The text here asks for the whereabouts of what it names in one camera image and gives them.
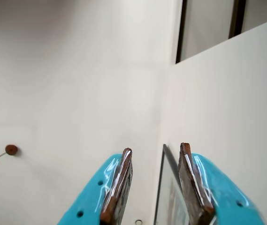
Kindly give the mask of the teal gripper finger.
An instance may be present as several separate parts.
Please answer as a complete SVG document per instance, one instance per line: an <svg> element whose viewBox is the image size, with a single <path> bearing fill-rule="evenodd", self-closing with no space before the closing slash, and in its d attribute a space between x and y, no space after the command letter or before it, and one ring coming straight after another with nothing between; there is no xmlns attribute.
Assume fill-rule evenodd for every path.
<svg viewBox="0 0 267 225"><path fill-rule="evenodd" d="M133 176L132 150L113 154L95 172L60 225L120 225Z"/></svg>
<svg viewBox="0 0 267 225"><path fill-rule="evenodd" d="M189 143L180 145L178 173L190 225L264 224L255 204Z"/></svg>

